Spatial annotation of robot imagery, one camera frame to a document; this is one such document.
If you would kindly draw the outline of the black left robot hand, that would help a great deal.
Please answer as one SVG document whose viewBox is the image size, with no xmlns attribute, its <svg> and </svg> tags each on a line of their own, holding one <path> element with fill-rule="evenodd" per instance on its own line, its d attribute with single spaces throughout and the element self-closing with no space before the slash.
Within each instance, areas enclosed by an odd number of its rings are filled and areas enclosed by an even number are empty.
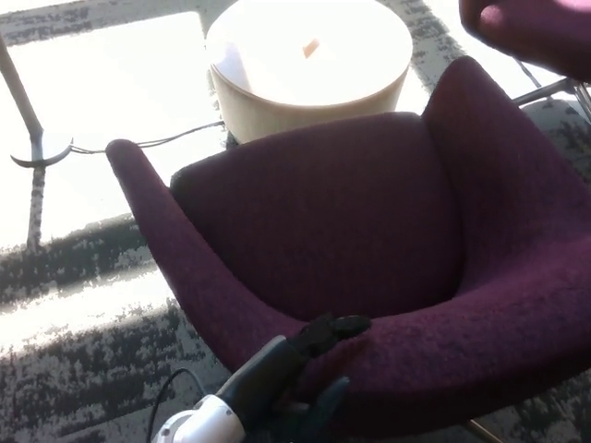
<svg viewBox="0 0 591 443">
<path fill-rule="evenodd" d="M 350 379 L 336 378 L 311 404 L 289 401 L 287 392 L 310 360 L 370 327 L 371 319 L 365 316 L 319 317 L 291 337 L 269 341 L 229 377 L 217 397 L 246 432 L 266 429 L 281 442 L 321 442 Z"/>
</svg>

